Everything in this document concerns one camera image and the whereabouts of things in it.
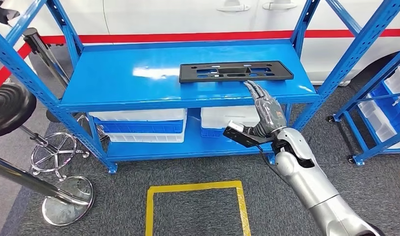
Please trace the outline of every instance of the plastic storage box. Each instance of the plastic storage box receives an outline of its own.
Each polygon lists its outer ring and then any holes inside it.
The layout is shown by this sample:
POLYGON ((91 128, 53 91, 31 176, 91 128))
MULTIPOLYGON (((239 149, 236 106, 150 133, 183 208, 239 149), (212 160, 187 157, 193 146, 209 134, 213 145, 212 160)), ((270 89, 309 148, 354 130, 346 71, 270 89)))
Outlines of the plastic storage box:
POLYGON ((112 142, 138 143, 182 143, 187 116, 184 117, 182 132, 180 133, 106 133, 112 142))
POLYGON ((90 112, 105 133, 180 134, 186 109, 90 112))
MULTIPOLYGON (((373 127, 378 139, 383 142, 397 134, 395 129, 390 123, 390 120, 386 117, 377 103, 373 100, 365 101, 358 104, 362 114, 368 119, 369 123, 373 127)), ((390 149, 400 148, 400 142, 389 147, 390 149)))
MULTIPOLYGON (((372 92, 374 96, 383 96, 392 94, 392 92, 388 89, 384 82, 381 82, 376 89, 372 92)), ((388 97, 377 99, 375 102, 378 107, 384 112, 385 116, 391 122, 391 125, 394 129, 399 132, 400 131, 400 102, 396 103, 398 98, 396 97, 388 97)))
POLYGON ((255 126, 259 116, 255 106, 203 107, 201 109, 201 135, 220 137, 233 120, 245 126, 255 126))
POLYGON ((395 73, 384 82, 392 93, 400 93, 400 66, 397 68, 395 73))

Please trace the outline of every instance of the yellow tape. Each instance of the yellow tape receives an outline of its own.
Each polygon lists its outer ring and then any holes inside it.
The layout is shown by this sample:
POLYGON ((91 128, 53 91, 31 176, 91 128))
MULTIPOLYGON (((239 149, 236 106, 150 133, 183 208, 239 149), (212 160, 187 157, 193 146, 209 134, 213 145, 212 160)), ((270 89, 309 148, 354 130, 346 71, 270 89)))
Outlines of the yellow tape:
POLYGON ((243 193, 242 182, 239 180, 211 182, 211 183, 194 183, 194 184, 179 184, 179 185, 163 185, 151 186, 148 189, 146 196, 146 225, 145 236, 151 236, 154 228, 154 193, 170 193, 170 192, 184 192, 207 190, 216 188, 236 188, 238 197, 240 218, 242 221, 242 229, 244 236, 250 236, 251 230, 249 229, 248 213, 246 212, 246 202, 243 193))

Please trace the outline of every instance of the blue storage bin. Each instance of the blue storage bin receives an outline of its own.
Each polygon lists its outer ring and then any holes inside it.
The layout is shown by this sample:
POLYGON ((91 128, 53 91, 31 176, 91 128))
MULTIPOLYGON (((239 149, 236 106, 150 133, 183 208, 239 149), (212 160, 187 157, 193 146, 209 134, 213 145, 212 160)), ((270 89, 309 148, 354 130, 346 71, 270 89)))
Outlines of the blue storage bin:
POLYGON ((207 129, 207 128, 201 128, 201 136, 206 137, 206 138, 219 138, 220 136, 223 135, 223 131, 225 129, 207 129))
POLYGON ((105 133, 159 133, 179 134, 183 132, 183 120, 169 121, 105 121, 94 118, 105 133))
MULTIPOLYGON (((392 92, 389 90, 389 88, 385 85, 385 83, 383 81, 371 93, 375 97, 392 94, 392 92)), ((395 131, 399 132, 400 131, 400 102, 398 104, 396 104, 395 106, 393 106, 394 102, 397 99, 398 99, 397 97, 388 97, 388 98, 377 99, 377 100, 375 100, 375 102, 381 108, 381 110, 384 112, 384 114, 387 116, 391 125, 394 127, 395 131)))

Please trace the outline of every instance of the robot finger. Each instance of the robot finger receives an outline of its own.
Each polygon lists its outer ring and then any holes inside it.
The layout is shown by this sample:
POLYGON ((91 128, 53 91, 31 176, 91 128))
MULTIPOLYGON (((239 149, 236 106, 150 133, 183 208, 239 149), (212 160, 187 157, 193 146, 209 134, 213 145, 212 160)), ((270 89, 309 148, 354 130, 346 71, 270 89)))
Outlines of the robot finger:
POLYGON ((257 85, 255 82, 247 80, 245 84, 247 85, 249 90, 251 90, 249 85, 252 87, 253 91, 255 91, 256 94, 258 95, 258 98, 265 97, 264 90, 261 88, 261 86, 257 85))
POLYGON ((254 100, 257 100, 259 98, 259 95, 258 95, 257 91, 254 89, 254 87, 249 83, 249 80, 243 82, 243 84, 248 88, 249 93, 251 94, 252 98, 254 100))

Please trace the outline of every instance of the white car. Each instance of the white car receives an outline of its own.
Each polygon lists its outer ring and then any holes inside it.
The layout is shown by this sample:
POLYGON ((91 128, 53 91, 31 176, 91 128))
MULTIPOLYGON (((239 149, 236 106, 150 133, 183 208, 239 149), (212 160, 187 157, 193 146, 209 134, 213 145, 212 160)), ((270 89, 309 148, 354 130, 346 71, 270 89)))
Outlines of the white car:
MULTIPOLYGON (((306 0, 60 0, 84 43, 134 43, 288 38, 306 0)), ((19 11, 33 0, 5 0, 19 11)), ((382 0, 340 0, 363 26, 382 0)), ((9 20, 14 25, 18 17, 9 20)), ((30 24, 41 36, 62 36, 43 7, 30 24)), ((10 28, 0 23, 6 35, 10 28)), ((326 1, 321 0, 306 32, 301 61, 313 84, 321 84, 353 37, 326 1)), ((19 49, 20 40, 15 45, 19 49)), ((400 13, 344 79, 349 83, 374 61, 400 50, 400 13)))

